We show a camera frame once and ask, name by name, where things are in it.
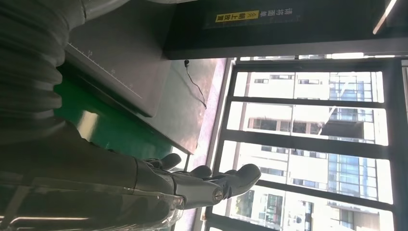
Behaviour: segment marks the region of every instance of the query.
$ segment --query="glass pane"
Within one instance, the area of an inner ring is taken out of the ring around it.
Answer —
[[[227,128],[388,145],[384,109],[232,102]]]
[[[384,102],[381,72],[240,72],[234,96]]]
[[[232,163],[234,169],[255,164],[261,180],[393,203],[388,160],[225,141],[220,172],[232,169]]]
[[[213,211],[282,231],[393,231],[393,215],[359,205],[254,186]]]

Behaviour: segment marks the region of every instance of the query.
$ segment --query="black window mullion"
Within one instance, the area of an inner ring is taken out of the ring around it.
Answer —
[[[274,229],[217,214],[209,214],[205,217],[207,219],[206,225],[222,231],[275,231]]]
[[[221,131],[219,135],[219,140],[218,140],[218,145],[217,145],[217,152],[214,160],[214,168],[213,172],[214,174],[219,173],[219,167],[221,165],[221,158],[222,158],[222,151],[224,149],[224,141],[225,141],[225,131],[227,130],[227,125],[228,125],[228,118],[230,116],[230,111],[231,111],[231,99],[229,98],[230,95],[234,95],[234,90],[235,90],[235,84],[237,82],[237,75],[238,72],[235,70],[235,67],[232,68],[232,74],[231,74],[231,80],[229,84],[229,89],[228,89],[228,94],[227,94],[227,99],[225,102],[225,108],[224,108],[224,115],[222,117],[222,122],[221,122]]]
[[[295,185],[271,182],[271,181],[266,181],[266,180],[258,180],[256,185],[261,186],[261,187],[278,189],[278,190],[292,192],[292,193],[299,193],[299,194],[324,198],[324,199],[338,201],[338,202],[345,202],[345,203],[350,203],[350,204],[360,205],[360,206],[365,206],[365,207],[371,207],[371,208],[376,208],[376,209],[381,209],[381,210],[393,211],[393,208],[394,208],[393,205],[384,203],[384,202],[379,202],[379,201],[374,201],[374,200],[369,200],[369,199],[359,198],[359,197],[354,197],[354,196],[348,196],[348,195],[343,195],[343,194],[337,194],[334,192],[326,192],[326,191],[315,190],[311,188],[299,187]]]
[[[387,62],[377,60],[293,60],[236,62],[239,72],[377,72],[387,67]]]
[[[363,101],[337,101],[337,100],[309,100],[309,99],[284,99],[284,98],[262,98],[262,97],[241,97],[229,96],[229,100],[247,103],[272,103],[288,105],[310,105],[329,107],[356,107],[356,108],[385,108],[384,103],[363,102]]]
[[[371,143],[323,140],[309,137],[229,129],[224,132],[223,138],[228,141],[293,148],[320,153],[333,153],[373,159],[388,159],[388,150],[386,146]]]

